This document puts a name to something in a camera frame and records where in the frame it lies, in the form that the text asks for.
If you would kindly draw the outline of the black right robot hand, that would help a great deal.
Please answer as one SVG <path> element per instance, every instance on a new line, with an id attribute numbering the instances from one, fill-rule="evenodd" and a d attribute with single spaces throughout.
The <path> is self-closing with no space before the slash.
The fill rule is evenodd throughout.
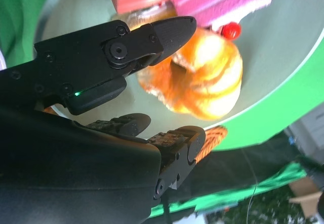
<path id="1" fill-rule="evenodd" d="M 116 98 L 126 77 L 183 47 L 193 17 L 130 30 L 120 20 L 40 41 L 34 60 L 1 71 L 1 223 L 142 223 L 196 165 L 205 131 L 184 126 L 148 140 L 148 115 L 81 125 Z"/>

